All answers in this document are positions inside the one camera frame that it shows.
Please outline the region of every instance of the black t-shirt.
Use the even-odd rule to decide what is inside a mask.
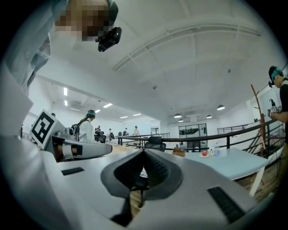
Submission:
[[[288,78],[284,78],[284,83],[280,88],[280,100],[282,104],[282,112],[288,112]],[[288,144],[288,123],[285,124],[286,143]]]

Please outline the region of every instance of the black camera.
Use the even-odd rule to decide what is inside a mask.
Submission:
[[[104,52],[115,44],[118,44],[121,38],[122,29],[115,27],[110,30],[104,37],[98,38],[95,42],[99,42],[99,52]]]

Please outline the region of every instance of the brown box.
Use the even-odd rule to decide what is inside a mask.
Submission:
[[[175,147],[172,152],[173,155],[185,157],[185,151]]]

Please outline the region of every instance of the glass partition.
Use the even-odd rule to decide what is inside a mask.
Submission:
[[[179,138],[205,137],[205,136],[207,136],[206,124],[179,126]],[[197,149],[197,148],[201,149],[201,148],[207,148],[207,141],[181,142],[180,146],[182,145],[186,145],[188,149]]]

